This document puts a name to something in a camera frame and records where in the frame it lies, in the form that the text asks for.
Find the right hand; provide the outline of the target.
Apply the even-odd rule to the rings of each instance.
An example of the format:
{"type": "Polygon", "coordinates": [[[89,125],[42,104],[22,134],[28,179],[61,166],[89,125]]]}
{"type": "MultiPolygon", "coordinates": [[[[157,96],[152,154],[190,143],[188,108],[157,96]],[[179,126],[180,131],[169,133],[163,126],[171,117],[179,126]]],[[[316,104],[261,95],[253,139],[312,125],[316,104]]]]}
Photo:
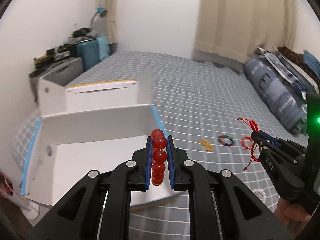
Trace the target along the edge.
{"type": "Polygon", "coordinates": [[[302,232],[312,217],[312,215],[309,215],[301,205],[290,204],[283,198],[279,198],[274,215],[285,226],[288,226],[292,221],[297,222],[296,226],[291,231],[291,236],[293,239],[295,239],[302,232]]]}

